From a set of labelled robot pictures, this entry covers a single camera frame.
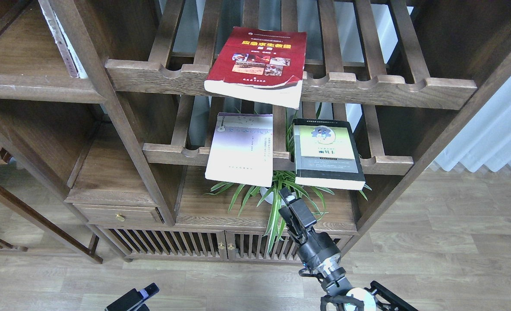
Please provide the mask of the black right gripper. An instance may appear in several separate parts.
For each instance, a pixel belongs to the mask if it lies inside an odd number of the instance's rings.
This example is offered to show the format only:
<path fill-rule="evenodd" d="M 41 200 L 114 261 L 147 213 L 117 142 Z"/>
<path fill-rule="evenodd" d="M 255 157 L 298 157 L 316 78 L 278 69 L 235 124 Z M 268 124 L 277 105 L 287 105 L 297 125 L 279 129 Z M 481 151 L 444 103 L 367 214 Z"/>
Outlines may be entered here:
<path fill-rule="evenodd" d="M 311 274 L 330 276 L 340 268 L 340 249 L 326 232 L 312 232 L 317 221 L 303 199 L 295 198 L 286 187 L 279 194 L 286 203 L 279 213 L 291 238 L 300 245 L 297 255 L 301 262 Z"/>

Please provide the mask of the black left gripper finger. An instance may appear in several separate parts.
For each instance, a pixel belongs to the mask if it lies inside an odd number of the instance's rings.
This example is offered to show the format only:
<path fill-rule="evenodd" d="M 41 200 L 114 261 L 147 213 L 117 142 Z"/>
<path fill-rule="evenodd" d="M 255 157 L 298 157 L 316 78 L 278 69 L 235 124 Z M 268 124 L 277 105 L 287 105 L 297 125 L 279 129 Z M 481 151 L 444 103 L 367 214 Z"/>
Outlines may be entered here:
<path fill-rule="evenodd" d="M 159 292 L 159 287 L 152 283 L 147 287 L 137 291 L 137 289 L 133 288 L 131 291 L 127 292 L 125 295 L 117 299 L 108 305 L 105 310 L 106 311 L 149 311 L 149 307 L 145 305 L 145 301 L 153 295 Z"/>

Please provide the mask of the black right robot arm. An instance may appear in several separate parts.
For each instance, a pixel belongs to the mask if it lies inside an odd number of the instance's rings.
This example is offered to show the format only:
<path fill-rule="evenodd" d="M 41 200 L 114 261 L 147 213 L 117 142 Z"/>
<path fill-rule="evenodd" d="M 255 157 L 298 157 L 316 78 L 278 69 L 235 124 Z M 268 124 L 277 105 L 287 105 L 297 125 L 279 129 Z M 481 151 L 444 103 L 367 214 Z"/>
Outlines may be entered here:
<path fill-rule="evenodd" d="M 415 311 L 415 307 L 377 281 L 372 281 L 370 288 L 353 287 L 340 266 L 340 249 L 326 232 L 315 232 L 316 219 L 305 202 L 291 195 L 287 188 L 281 189 L 281 197 L 286 206 L 279 212 L 304 265 L 299 275 L 317 278 L 326 292 L 321 297 L 321 311 L 325 311 L 329 303 L 337 311 Z"/>

